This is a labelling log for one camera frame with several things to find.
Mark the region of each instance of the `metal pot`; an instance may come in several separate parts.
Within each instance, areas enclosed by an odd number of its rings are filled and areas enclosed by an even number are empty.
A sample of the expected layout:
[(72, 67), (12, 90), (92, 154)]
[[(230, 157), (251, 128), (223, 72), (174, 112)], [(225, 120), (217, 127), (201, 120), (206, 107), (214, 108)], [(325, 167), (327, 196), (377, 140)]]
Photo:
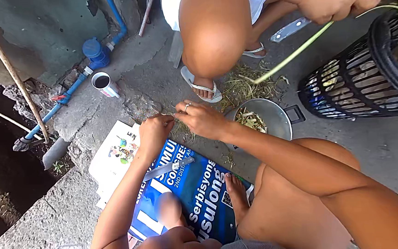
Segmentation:
[[(225, 117), (229, 120), (235, 120), (237, 111), (240, 108), (245, 107), (248, 111), (258, 114), (263, 119), (264, 123), (268, 127), (267, 133), (269, 135), (280, 137), (289, 141), (291, 141), (291, 139), (293, 138), (293, 129), (291, 128), (291, 125), (306, 120), (298, 105), (292, 105), (290, 107), (282, 109), (273, 101), (263, 98), (250, 99), (242, 103), (242, 105), (240, 105), (238, 108), (231, 110)], [(287, 112), (292, 110), (296, 112), (296, 115), (298, 117), (296, 120), (293, 121), (291, 121), (287, 115)], [(233, 144), (227, 144), (227, 146), (233, 151), (243, 151), (241, 148)]]

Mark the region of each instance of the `kitchen knife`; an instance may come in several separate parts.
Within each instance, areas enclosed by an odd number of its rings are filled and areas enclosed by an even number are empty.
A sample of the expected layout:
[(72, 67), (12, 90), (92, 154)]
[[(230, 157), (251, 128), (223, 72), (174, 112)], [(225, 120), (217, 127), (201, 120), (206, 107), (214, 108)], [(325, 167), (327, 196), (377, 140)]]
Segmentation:
[(286, 37), (289, 37), (290, 35), (301, 30), (309, 23), (311, 23), (311, 20), (306, 17), (301, 17), (277, 31), (273, 36), (270, 37), (270, 41), (279, 43)]
[(192, 163), (194, 161), (195, 161), (195, 159), (192, 156), (189, 156), (189, 157), (186, 157), (186, 158), (182, 159), (181, 161), (179, 161), (177, 163), (170, 162), (170, 163), (164, 164), (162, 166), (159, 166), (159, 167), (157, 167), (155, 169), (152, 169), (151, 171), (147, 172), (145, 174), (144, 180), (142, 182), (146, 182), (146, 181), (148, 181), (148, 180), (150, 180), (152, 178), (155, 178), (158, 175), (162, 175), (162, 174), (165, 174), (165, 173), (170, 172), (172, 170), (176, 170), (179, 167), (181, 167), (183, 165), (187, 165), (187, 164)]

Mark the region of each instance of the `white shorts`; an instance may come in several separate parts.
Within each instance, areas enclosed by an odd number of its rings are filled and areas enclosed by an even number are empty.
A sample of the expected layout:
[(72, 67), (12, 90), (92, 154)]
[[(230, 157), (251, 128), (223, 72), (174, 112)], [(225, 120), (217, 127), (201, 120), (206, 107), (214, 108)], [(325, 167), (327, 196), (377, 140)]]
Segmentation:
[[(165, 20), (173, 30), (179, 29), (179, 6), (181, 0), (161, 0), (162, 12)], [(254, 24), (260, 16), (265, 0), (249, 0), (251, 9), (251, 24)]]

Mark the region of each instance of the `black plastic basket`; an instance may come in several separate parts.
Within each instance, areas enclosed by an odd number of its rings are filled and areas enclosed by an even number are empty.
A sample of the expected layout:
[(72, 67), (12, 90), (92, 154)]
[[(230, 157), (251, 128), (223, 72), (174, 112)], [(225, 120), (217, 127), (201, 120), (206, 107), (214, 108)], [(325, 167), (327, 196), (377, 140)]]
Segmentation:
[(398, 116), (398, 14), (378, 17), (368, 34), (303, 79), (299, 98), (328, 119)]

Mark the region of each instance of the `ring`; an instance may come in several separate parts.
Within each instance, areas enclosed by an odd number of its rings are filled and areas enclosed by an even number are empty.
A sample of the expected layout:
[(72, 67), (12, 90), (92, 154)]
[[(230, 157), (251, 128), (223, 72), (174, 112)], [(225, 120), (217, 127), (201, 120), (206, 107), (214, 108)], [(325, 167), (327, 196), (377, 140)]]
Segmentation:
[(192, 103), (192, 102), (190, 102), (189, 104), (186, 104), (186, 105), (185, 105), (184, 112), (187, 112), (187, 107), (188, 107), (188, 106), (190, 106), (190, 105), (191, 105), (191, 103)]

